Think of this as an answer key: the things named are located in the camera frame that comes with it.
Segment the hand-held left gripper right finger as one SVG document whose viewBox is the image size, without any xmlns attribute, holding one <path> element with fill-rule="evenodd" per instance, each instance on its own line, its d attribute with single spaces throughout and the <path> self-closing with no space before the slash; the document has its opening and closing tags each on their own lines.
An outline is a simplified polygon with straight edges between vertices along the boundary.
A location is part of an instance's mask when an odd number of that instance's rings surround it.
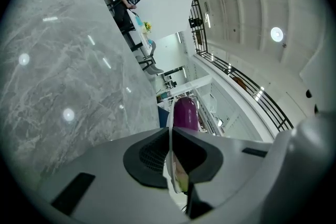
<svg viewBox="0 0 336 224">
<path fill-rule="evenodd" d="M 276 223 L 270 194 L 278 175 L 278 140 L 239 140 L 175 127 L 172 150 L 189 177 L 186 213 L 175 213 L 173 223 Z"/>
</svg>

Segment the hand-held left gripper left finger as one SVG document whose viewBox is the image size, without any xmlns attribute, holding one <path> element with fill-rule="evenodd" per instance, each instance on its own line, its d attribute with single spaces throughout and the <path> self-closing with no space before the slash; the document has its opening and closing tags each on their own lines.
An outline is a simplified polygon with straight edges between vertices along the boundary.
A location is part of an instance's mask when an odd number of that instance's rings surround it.
<svg viewBox="0 0 336 224">
<path fill-rule="evenodd" d="M 52 223 L 187 223 L 159 167 L 169 146 L 167 128 L 87 150 L 40 187 L 40 209 Z"/>
</svg>

